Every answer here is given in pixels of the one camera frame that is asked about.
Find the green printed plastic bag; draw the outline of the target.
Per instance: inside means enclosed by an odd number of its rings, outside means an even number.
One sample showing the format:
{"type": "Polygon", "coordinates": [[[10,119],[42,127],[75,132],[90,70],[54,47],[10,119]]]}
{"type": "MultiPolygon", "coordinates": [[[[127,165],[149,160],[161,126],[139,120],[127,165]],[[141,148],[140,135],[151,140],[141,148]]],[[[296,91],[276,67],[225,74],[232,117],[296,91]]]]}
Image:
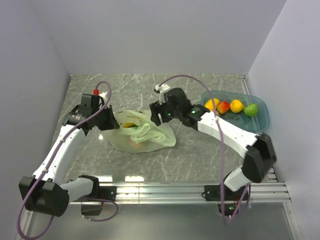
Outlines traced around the green printed plastic bag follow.
{"type": "Polygon", "coordinates": [[[157,126],[151,121],[150,110],[123,110],[114,113],[119,129],[103,133],[105,140],[119,151],[126,153],[149,153],[176,145],[176,136],[169,124],[157,126]],[[137,127],[123,128],[125,123],[137,127]]]}

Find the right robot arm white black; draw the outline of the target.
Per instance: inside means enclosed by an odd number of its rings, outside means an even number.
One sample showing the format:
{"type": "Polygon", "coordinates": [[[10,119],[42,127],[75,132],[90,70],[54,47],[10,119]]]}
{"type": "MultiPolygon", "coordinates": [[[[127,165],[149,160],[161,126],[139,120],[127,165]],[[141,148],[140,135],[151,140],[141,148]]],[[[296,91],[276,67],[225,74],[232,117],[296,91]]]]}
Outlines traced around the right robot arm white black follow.
{"type": "Polygon", "coordinates": [[[156,85],[159,100],[150,104],[151,121],[157,126],[172,119],[180,120],[186,127],[205,133],[235,150],[243,165],[223,178],[220,194],[226,200],[233,199],[238,190],[251,183],[260,183],[277,161],[271,137],[245,131],[200,104],[191,104],[185,92],[170,88],[167,84],[156,85]]]}

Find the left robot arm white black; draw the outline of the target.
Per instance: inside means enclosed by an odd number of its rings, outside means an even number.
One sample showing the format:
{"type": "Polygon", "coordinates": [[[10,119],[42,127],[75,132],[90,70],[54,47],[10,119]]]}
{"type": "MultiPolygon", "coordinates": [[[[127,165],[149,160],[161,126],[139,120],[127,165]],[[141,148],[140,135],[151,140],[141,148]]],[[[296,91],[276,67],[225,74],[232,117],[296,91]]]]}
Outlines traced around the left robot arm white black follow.
{"type": "Polygon", "coordinates": [[[23,177],[19,184],[26,210],[60,217],[69,203],[80,198],[97,200],[101,195],[97,177],[80,175],[76,180],[63,184],[65,171],[78,144],[93,128],[100,131],[118,129],[109,104],[107,92],[84,93],[80,104],[67,113],[62,121],[59,135],[49,154],[31,177],[23,177]]]}

